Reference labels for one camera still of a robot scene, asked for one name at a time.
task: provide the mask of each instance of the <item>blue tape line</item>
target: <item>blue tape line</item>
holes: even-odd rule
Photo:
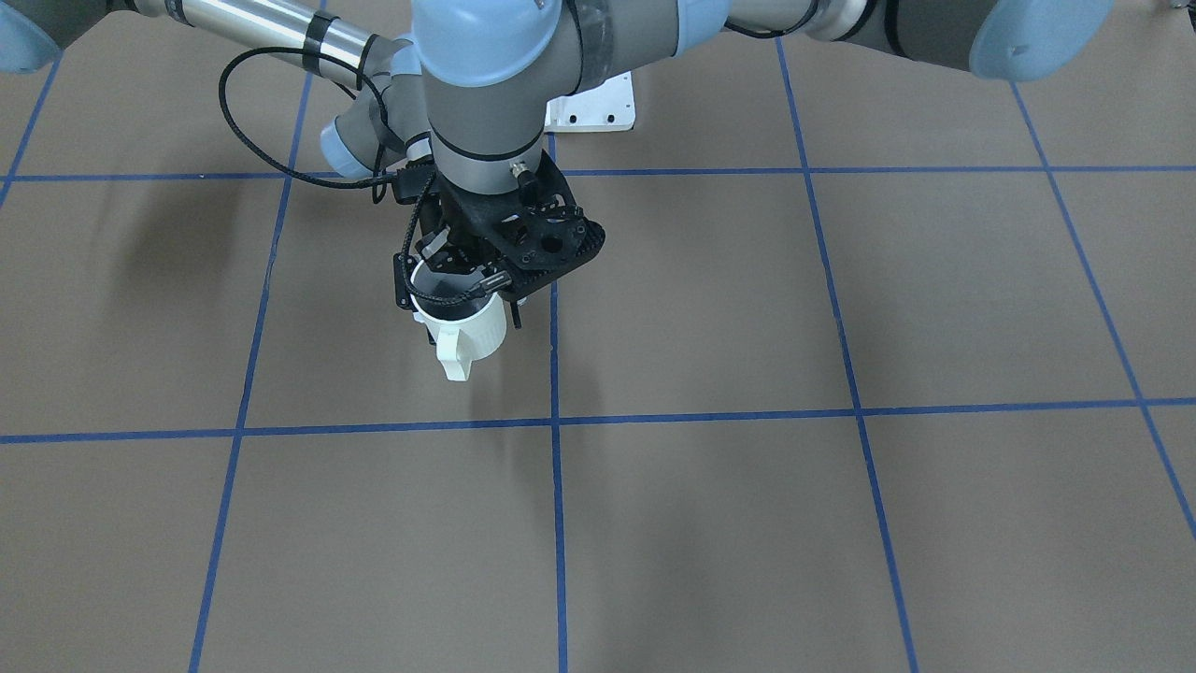
[[[561,420],[561,426],[635,426],[663,423],[719,423],[746,421],[798,421],[810,418],[852,418],[854,410],[744,411],[716,414],[645,414],[629,416],[576,416]]]
[[[361,426],[295,426],[246,428],[245,438],[301,438],[311,435],[377,435],[384,433],[446,433],[453,430],[492,430],[504,428],[548,428],[548,418],[512,418],[496,421],[443,421],[415,423],[370,423]]]
[[[798,175],[799,167],[701,167],[701,169],[575,169],[566,177],[630,177],[651,175]]]
[[[1151,440],[1154,442],[1154,449],[1159,454],[1159,460],[1163,463],[1164,472],[1167,475],[1167,481],[1171,482],[1171,490],[1176,495],[1176,500],[1179,503],[1179,510],[1183,513],[1184,519],[1188,521],[1188,530],[1196,540],[1196,516],[1192,515],[1191,504],[1188,502],[1188,495],[1184,492],[1183,485],[1179,483],[1179,477],[1176,475],[1174,466],[1171,464],[1171,457],[1167,454],[1167,447],[1163,442],[1163,438],[1159,435],[1159,429],[1154,424],[1154,417],[1151,415],[1151,408],[1146,404],[1146,397],[1142,396],[1142,387],[1139,385],[1137,375],[1134,374],[1134,367],[1129,362],[1129,355],[1125,351],[1125,345],[1122,343],[1121,334],[1117,331],[1117,325],[1113,323],[1112,313],[1109,310],[1109,304],[1105,302],[1104,292],[1100,290],[1100,285],[1097,282],[1097,275],[1092,270],[1092,264],[1088,262],[1088,255],[1084,250],[1084,243],[1080,240],[1080,233],[1075,228],[1075,222],[1072,219],[1072,210],[1067,207],[1067,201],[1063,198],[1063,191],[1058,186],[1058,181],[1055,178],[1055,171],[1046,159],[1046,151],[1043,148],[1042,139],[1038,136],[1038,130],[1035,128],[1035,122],[1030,118],[1030,109],[1026,106],[1025,99],[1021,97],[1021,90],[1018,88],[1017,84],[1011,84],[1009,87],[1013,91],[1013,97],[1018,100],[1018,108],[1021,110],[1021,117],[1026,122],[1026,128],[1030,130],[1030,137],[1035,142],[1035,149],[1038,151],[1038,158],[1042,160],[1043,169],[1046,171],[1046,178],[1050,181],[1051,191],[1055,192],[1055,201],[1058,203],[1058,209],[1063,214],[1063,222],[1067,225],[1067,232],[1072,237],[1072,244],[1075,246],[1075,252],[1080,257],[1080,264],[1084,267],[1084,274],[1088,279],[1088,286],[1092,288],[1092,295],[1097,299],[1097,305],[1100,307],[1100,314],[1105,319],[1105,326],[1109,329],[1109,336],[1113,342],[1113,348],[1117,350],[1117,357],[1121,359],[1122,368],[1125,371],[1125,378],[1129,380],[1129,386],[1134,391],[1134,399],[1137,403],[1139,409],[1142,412],[1142,420],[1146,422],[1146,428],[1151,433]]]
[[[311,94],[312,75],[304,78],[303,96],[299,98],[299,111],[295,115],[294,131],[291,136],[291,154],[287,165],[294,167],[299,154],[299,139],[303,134],[304,117],[307,112],[307,99]],[[254,375],[257,372],[257,356],[262,347],[262,332],[266,328],[266,312],[270,301],[270,279],[274,274],[274,262],[279,256],[279,240],[286,222],[287,206],[291,200],[291,186],[294,181],[287,176],[282,183],[282,195],[279,198],[279,210],[274,220],[274,237],[270,240],[270,256],[266,263],[266,277],[262,280],[262,295],[257,305],[257,320],[254,324],[254,341],[249,350],[249,363],[245,366],[245,386],[242,391],[240,408],[237,411],[237,434],[228,451],[228,467],[225,472],[224,490],[220,495],[220,510],[216,515],[216,528],[212,538],[212,553],[208,558],[208,574],[203,582],[203,598],[200,601],[200,614],[195,625],[195,641],[191,644],[189,673],[199,673],[203,655],[203,640],[207,636],[208,614],[212,610],[212,595],[215,591],[216,573],[220,568],[220,552],[224,547],[225,526],[228,521],[228,506],[232,502],[232,489],[237,479],[237,465],[240,460],[242,432],[249,416],[249,400],[254,392]]]
[[[560,673],[569,673],[569,612],[565,565],[565,476],[561,467],[561,360],[559,287],[553,282],[549,307],[549,379],[553,414],[553,519],[556,538],[556,656]]]
[[[814,234],[818,238],[818,255],[822,257],[823,270],[826,274],[826,292],[830,294],[831,311],[835,314],[835,325],[838,330],[838,344],[843,353],[843,371],[847,375],[847,386],[852,393],[852,411],[855,417],[855,427],[860,435],[860,446],[864,449],[864,463],[868,472],[868,487],[872,489],[872,502],[877,510],[877,525],[880,528],[880,542],[884,545],[885,563],[889,567],[889,581],[892,585],[893,602],[897,607],[897,618],[901,622],[902,640],[905,643],[905,657],[909,662],[910,673],[917,673],[917,653],[914,648],[914,635],[910,630],[909,617],[905,610],[905,594],[902,591],[901,574],[897,570],[897,556],[893,552],[892,537],[889,533],[889,516],[885,514],[884,497],[880,492],[880,479],[877,476],[875,461],[872,457],[872,442],[868,440],[868,428],[865,423],[862,405],[860,404],[860,391],[855,380],[855,368],[852,365],[852,351],[847,341],[847,328],[843,324],[843,311],[838,302],[838,292],[835,288],[835,273],[830,263],[830,253],[826,247],[826,237],[823,232],[822,214],[818,209],[818,198],[814,194],[813,173],[810,171],[810,160],[806,154],[805,136],[801,133],[801,116],[798,114],[797,97],[793,94],[793,82],[789,78],[789,67],[785,59],[785,45],[780,39],[776,43],[776,57],[781,65],[781,78],[785,81],[785,94],[789,103],[789,116],[793,121],[793,135],[798,143],[798,155],[801,159],[803,175],[806,183],[806,195],[810,197],[810,214],[814,222]]]
[[[816,175],[855,175],[885,172],[1042,172],[1042,166],[828,166],[812,167]]]
[[[232,502],[232,485],[237,478],[237,463],[240,460],[240,438],[232,440],[228,452],[228,466],[225,469],[225,484],[220,491],[220,510],[216,513],[216,527],[212,539],[212,551],[208,555],[208,573],[203,580],[203,599],[200,601],[200,616],[196,619],[195,640],[191,642],[191,661],[188,673],[199,673],[200,657],[203,654],[203,638],[208,632],[208,614],[212,612],[212,593],[216,586],[216,570],[220,567],[220,551],[224,547],[225,524],[228,521],[228,504]]]
[[[1154,398],[1146,404],[1152,408],[1189,408],[1196,406],[1196,398]]]
[[[133,433],[60,433],[51,435],[4,435],[0,445],[67,445],[72,442],[139,442],[145,440],[230,439],[231,429],[209,430],[138,430]]]
[[[1143,400],[1151,408],[1194,408],[1196,398],[1154,398]],[[1102,409],[1136,409],[1137,400],[1073,400],[1060,403],[1007,403],[983,405],[940,405],[911,408],[864,408],[865,417],[883,416],[948,416],[969,414],[1024,414],[1042,411],[1076,411]],[[752,421],[803,421],[817,418],[853,418],[855,410],[794,410],[745,411],[714,414],[646,414],[627,416],[562,417],[562,427],[636,426],[669,423],[737,423]],[[386,433],[444,433],[458,430],[490,430],[511,428],[551,428],[551,418],[512,418],[495,421],[444,421],[415,423],[373,423],[359,426],[294,426],[245,428],[244,430],[139,430],[132,433],[74,433],[49,435],[0,435],[0,445],[65,445],[72,442],[133,442],[141,440],[194,440],[242,438],[294,438],[318,435],[367,435]]]
[[[872,408],[861,414],[867,417],[880,416],[939,416],[966,414],[1018,414],[1035,411],[1069,411],[1093,409],[1136,409],[1137,400],[1091,400],[1064,403],[1026,403],[1026,404],[989,404],[989,405],[944,405],[923,408]]]
[[[556,140],[549,139],[549,155],[556,157]],[[1196,172],[1196,166],[1051,166],[1055,172]],[[690,169],[569,169],[567,177],[630,177],[672,175],[800,175],[800,167],[690,167]],[[871,173],[952,173],[952,172],[1043,172],[1039,166],[820,166],[811,167],[814,175]],[[309,172],[312,177],[336,179],[332,171]],[[13,175],[5,178],[17,182],[157,182],[188,179],[283,179],[281,172],[164,172],[164,173],[77,173],[77,175]]]
[[[80,173],[18,175],[13,182],[157,182],[188,179],[282,179],[281,172],[164,172],[164,173]]]
[[[1192,172],[1192,166],[1050,166],[1052,172]]]
[[[54,78],[59,75],[59,67],[62,65],[62,57],[57,57],[54,65],[50,66],[49,74],[45,75],[45,82],[42,84],[42,91],[37,94],[37,102],[33,103],[33,111],[29,114],[29,122],[25,123],[25,133],[20,136],[20,143],[17,145],[17,153],[12,157],[12,163],[8,165],[8,172],[5,176],[4,185],[0,186],[0,208],[4,207],[4,202],[8,198],[8,190],[12,189],[12,184],[17,177],[17,171],[20,169],[20,161],[25,158],[25,149],[29,148],[29,140],[33,136],[33,128],[37,126],[37,118],[42,115],[42,108],[45,105],[45,98],[50,94],[50,87],[54,86]]]

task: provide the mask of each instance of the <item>screw hole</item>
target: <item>screw hole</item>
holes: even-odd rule
[[[539,239],[539,246],[544,247],[545,252],[555,255],[565,247],[565,240],[561,240],[556,235],[545,235]]]

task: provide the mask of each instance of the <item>white mounting bracket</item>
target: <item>white mounting bracket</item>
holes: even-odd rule
[[[549,100],[544,130],[551,133],[611,133],[635,126],[631,73],[612,77],[597,88]]]

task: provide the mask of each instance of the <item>light blue joint cap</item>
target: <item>light blue joint cap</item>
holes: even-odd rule
[[[972,73],[1031,81],[1066,66],[1105,23],[1115,0],[1001,0],[972,43]]]
[[[411,0],[425,69],[453,86],[489,86],[527,68],[553,39],[561,0]]]
[[[353,152],[341,139],[341,131],[336,130],[336,120],[328,122],[324,130],[319,131],[319,148],[324,152],[324,160],[332,170],[349,179],[365,179],[373,175],[373,171],[362,165]]]
[[[395,56],[390,60],[390,74],[423,74],[420,69],[420,54],[415,49],[415,33],[404,32],[396,39],[405,39],[411,44],[395,51]]]
[[[677,53],[697,47],[722,30],[731,16],[731,0],[677,0]]]
[[[0,72],[37,72],[61,54],[41,26],[0,0]]]

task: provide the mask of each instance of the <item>brown floor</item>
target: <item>brown floor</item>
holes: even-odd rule
[[[800,36],[636,72],[635,130],[554,141],[606,249],[469,385],[393,306],[405,210],[228,133],[238,47],[120,17],[0,78],[0,671],[1191,673],[1165,5],[1017,91]],[[327,170],[303,91],[232,98]]]

